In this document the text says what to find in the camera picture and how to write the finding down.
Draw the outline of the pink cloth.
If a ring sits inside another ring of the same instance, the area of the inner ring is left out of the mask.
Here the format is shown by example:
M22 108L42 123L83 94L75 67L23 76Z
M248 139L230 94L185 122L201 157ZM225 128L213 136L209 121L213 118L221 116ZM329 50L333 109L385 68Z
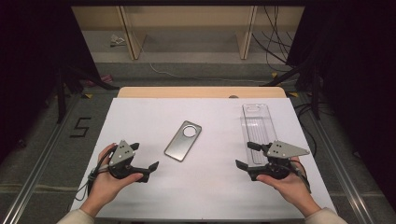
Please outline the pink cloth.
M113 76L111 75L103 75L100 76L99 79L94 78L94 79L86 79L85 84L87 87L95 87L98 86L98 82L104 82L104 83L112 83L113 82Z

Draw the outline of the grey phone case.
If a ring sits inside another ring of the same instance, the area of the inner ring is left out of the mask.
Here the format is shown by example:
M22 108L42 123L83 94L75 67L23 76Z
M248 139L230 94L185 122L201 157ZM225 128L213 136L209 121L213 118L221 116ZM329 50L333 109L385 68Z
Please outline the grey phone case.
M200 125L185 120L167 145L164 154L176 161L184 161L201 131Z

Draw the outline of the wooden table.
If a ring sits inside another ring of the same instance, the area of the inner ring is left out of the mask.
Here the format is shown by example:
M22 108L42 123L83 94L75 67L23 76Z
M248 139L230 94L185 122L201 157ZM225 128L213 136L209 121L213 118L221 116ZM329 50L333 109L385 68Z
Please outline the wooden table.
M286 98L280 87L123 87L118 98Z

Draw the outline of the person's right hand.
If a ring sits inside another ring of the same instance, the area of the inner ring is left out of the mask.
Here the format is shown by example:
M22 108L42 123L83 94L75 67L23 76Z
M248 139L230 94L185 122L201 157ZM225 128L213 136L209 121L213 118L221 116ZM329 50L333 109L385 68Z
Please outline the person's right hand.
M276 189L287 202L300 210L317 206L304 181L296 174L289 174L280 180L269 175L258 175L257 180Z

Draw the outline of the clear plastic packaging tray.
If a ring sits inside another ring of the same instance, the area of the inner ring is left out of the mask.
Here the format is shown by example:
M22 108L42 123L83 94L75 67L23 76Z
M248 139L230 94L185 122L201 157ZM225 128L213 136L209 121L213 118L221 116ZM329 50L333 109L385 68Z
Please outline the clear plastic packaging tray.
M240 117L245 142L268 145L276 139L276 131L268 106L264 104L244 104ZM251 167L265 165L268 160L263 152L246 147L247 164Z

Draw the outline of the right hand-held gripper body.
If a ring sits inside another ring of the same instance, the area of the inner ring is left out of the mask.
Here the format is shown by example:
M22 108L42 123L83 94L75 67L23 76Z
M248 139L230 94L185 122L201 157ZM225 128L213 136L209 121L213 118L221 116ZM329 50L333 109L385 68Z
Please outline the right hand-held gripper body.
M268 160L264 166L249 167L248 174L253 181L258 175L269 175L274 179L283 179L290 173L299 175L301 171L292 163L292 157L308 155L309 150L282 141L275 141L267 145L269 150L261 152Z

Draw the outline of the person's left hand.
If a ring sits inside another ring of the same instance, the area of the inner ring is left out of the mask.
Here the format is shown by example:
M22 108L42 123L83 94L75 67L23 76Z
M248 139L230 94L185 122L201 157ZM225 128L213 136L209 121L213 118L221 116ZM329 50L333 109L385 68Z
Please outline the person's left hand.
M126 186L143 177L142 174L132 174L123 179L117 179L109 173L99 174L93 182L88 198L80 207L81 210L94 216L106 204L113 201L117 194Z

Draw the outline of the beige wooden shelf unit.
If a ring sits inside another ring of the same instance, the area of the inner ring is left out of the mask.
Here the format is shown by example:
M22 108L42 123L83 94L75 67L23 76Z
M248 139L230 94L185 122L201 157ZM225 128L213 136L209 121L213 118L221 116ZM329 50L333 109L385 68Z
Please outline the beige wooden shelf unit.
M239 55L248 57L252 33L275 27L295 32L303 7L73 7L79 28L121 30L133 60L139 58L149 31L214 30L231 31L236 36Z

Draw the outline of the dark curtain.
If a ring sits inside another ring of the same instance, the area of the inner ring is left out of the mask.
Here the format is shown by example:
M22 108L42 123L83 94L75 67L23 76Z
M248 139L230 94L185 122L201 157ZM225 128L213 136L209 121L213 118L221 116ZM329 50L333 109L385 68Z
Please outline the dark curtain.
M68 2L0 0L0 163L72 67L99 77Z
M320 35L323 93L396 211L396 0L301 0L290 62Z

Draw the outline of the white table cover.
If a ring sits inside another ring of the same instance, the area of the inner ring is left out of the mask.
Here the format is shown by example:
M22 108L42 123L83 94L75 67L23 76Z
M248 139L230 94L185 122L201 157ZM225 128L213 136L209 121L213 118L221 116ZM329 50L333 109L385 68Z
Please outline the white table cover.
M159 165L148 182L133 183L99 213L130 221L280 221L301 213L272 187L235 165L246 161L241 116L249 99L116 98L89 165L109 144L138 143L132 164ZM184 161L164 151L184 121L202 131Z

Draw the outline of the black tripod stand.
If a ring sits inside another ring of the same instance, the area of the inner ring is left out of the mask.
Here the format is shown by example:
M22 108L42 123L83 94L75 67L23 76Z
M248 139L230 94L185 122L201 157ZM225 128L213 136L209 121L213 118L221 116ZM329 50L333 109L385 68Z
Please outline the black tripod stand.
M263 84L264 87L275 87L281 82L293 77L294 75L299 74L299 77L296 82L296 88L298 90L306 90L307 87L311 89L311 108L313 109L313 113L316 119L320 119L318 112L318 93L319 93L319 75L318 75L318 67L315 63L310 63L306 61L301 63L297 67L292 68L285 74L281 75L270 81L269 83Z
M105 83L99 76L90 75L75 66L63 66L57 72L56 90L58 101L58 123L62 123L66 115L66 101L64 88L67 87L72 93L82 93L83 86L80 83L82 79L88 80L105 90L118 90L119 87Z

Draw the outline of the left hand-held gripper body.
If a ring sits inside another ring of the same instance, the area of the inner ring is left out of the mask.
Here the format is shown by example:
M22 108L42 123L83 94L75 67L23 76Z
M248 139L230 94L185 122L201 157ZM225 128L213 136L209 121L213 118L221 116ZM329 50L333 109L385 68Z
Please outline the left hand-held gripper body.
M132 174L142 174L143 176L138 179L138 182L147 183L149 181L149 169L133 167L131 165L135 152L136 150L130 148L130 144L125 140L121 140L110 156L108 163L110 174L117 179L124 179Z

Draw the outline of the small grey packet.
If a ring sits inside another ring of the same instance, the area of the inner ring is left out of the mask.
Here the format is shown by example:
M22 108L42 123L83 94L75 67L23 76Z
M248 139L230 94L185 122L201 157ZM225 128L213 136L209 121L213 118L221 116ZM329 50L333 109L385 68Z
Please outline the small grey packet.
M126 42L122 37L119 37L117 35L112 35L110 37L110 47L118 47L118 46L125 46Z

